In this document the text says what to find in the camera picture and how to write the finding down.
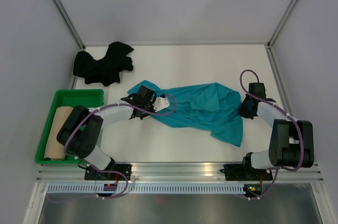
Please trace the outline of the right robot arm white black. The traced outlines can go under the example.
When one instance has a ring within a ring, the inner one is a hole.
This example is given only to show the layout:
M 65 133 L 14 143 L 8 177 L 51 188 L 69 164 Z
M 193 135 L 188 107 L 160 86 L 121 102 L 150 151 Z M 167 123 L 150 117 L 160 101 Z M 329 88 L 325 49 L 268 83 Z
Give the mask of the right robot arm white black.
M 259 180 L 272 175 L 267 170 L 285 169 L 297 171 L 314 164 L 313 125 L 299 120 L 275 105 L 275 100 L 266 97 L 265 85 L 249 84 L 249 91 L 237 110 L 246 119 L 259 117 L 271 127 L 269 147 L 265 151 L 250 152 L 242 160 L 241 173 L 248 180 Z

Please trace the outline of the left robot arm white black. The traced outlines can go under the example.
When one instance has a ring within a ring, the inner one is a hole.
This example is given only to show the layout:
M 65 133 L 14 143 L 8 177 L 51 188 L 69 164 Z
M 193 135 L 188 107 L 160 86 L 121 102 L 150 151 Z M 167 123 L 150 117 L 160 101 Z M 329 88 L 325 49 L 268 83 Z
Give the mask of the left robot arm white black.
M 156 112 L 157 94 L 141 86 L 136 93 L 117 103 L 97 108 L 74 107 L 57 134 L 57 141 L 66 155 L 79 158 L 87 164 L 85 180 L 121 180 L 125 170 L 115 167 L 115 160 L 97 144 L 101 130 L 122 120 L 143 119 Z

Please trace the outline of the teal t-shirt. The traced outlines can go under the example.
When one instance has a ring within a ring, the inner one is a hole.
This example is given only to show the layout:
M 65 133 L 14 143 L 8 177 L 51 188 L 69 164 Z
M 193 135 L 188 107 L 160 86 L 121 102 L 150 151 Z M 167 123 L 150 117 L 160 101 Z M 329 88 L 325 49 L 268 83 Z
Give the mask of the teal t-shirt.
M 172 128 L 195 128 L 211 133 L 211 136 L 234 146 L 241 146 L 243 121 L 237 110 L 240 94 L 217 82 L 170 89 L 161 89 L 144 80 L 127 91 L 134 94 L 145 86 L 160 96 L 171 95 L 176 100 L 174 112 L 154 119 Z

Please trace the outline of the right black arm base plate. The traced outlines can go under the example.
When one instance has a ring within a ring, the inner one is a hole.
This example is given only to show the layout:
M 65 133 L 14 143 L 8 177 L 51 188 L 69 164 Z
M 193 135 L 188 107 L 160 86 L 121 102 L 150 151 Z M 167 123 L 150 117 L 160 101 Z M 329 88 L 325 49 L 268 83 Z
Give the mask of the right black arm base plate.
M 226 181 L 272 181 L 272 173 L 266 170 L 244 167 L 242 164 L 225 164 L 220 170 Z

